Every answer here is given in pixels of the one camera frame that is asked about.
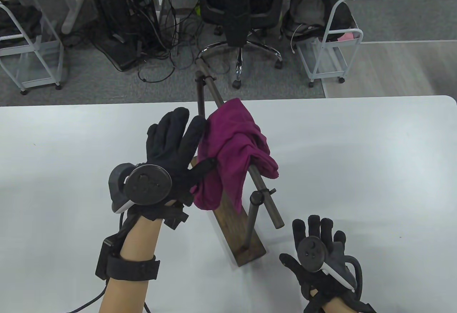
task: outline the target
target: black office chair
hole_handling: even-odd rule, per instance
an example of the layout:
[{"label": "black office chair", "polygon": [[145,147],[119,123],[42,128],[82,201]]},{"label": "black office chair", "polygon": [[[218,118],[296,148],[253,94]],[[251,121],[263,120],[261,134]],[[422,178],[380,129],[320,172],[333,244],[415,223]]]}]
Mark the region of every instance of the black office chair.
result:
[{"label": "black office chair", "polygon": [[198,57],[208,50],[230,46],[238,47],[235,75],[232,86],[241,87],[243,69],[243,47],[251,45],[273,54],[277,60],[275,68],[282,68],[282,57],[278,50],[262,43],[247,40],[255,29],[268,29],[276,26],[281,14],[282,0],[200,0],[201,17],[204,22],[222,26],[226,41],[207,45]]}]

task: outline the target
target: caster wheel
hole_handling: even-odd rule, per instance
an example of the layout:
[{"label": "caster wheel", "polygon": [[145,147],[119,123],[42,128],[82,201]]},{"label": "caster wheel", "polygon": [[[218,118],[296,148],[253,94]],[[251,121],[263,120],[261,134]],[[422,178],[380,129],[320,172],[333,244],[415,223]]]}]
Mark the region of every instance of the caster wheel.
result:
[{"label": "caster wheel", "polygon": [[234,80],[232,83],[232,87],[235,89],[240,89],[241,88],[241,81]]},{"label": "caster wheel", "polygon": [[216,26],[214,28],[214,35],[222,35],[224,33],[224,30],[222,29],[222,26]]},{"label": "caster wheel", "polygon": [[276,61],[275,68],[276,69],[282,69],[282,60],[277,60]]}]

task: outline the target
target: wooden base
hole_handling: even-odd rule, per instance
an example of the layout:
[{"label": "wooden base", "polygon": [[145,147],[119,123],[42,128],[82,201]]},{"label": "wooden base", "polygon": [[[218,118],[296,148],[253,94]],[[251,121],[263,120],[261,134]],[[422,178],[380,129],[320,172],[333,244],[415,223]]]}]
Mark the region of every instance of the wooden base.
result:
[{"label": "wooden base", "polygon": [[[192,166],[195,164],[196,158],[191,162]],[[248,215],[244,208],[242,208],[241,213],[238,214],[225,192],[222,194],[221,205],[214,210],[213,213],[238,266],[245,265],[266,254],[266,250],[258,237],[256,230],[253,231],[249,248],[245,249],[243,247],[248,224]]]}]

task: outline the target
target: white table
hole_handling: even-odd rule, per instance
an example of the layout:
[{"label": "white table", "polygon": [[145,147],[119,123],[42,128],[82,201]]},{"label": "white table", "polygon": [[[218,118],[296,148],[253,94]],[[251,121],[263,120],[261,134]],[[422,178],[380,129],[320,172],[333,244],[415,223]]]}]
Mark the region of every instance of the white table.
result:
[{"label": "white table", "polygon": [[[145,159],[146,131],[196,103],[0,108],[0,312],[61,313],[104,286],[94,271],[117,229],[108,175]],[[286,227],[260,209],[268,253],[238,268],[211,212],[164,227],[147,303],[153,312],[301,312],[291,223],[331,217],[378,312],[454,311],[457,105],[449,97],[247,101],[268,137]],[[207,103],[207,112],[215,106]],[[243,203],[254,186],[245,185]],[[96,303],[85,312],[97,312]]]}]

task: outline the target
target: backpack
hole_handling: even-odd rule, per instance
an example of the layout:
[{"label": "backpack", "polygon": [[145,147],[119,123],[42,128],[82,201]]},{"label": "backpack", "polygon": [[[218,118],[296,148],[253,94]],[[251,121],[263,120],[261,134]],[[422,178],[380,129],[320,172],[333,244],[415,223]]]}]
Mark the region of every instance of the backpack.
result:
[{"label": "backpack", "polygon": [[[323,37],[330,12],[337,0],[290,0],[289,10],[281,24],[281,37],[298,42],[313,37]],[[330,29],[349,29],[354,25],[351,11],[341,3]],[[343,34],[329,34],[327,41],[336,41]]]}]

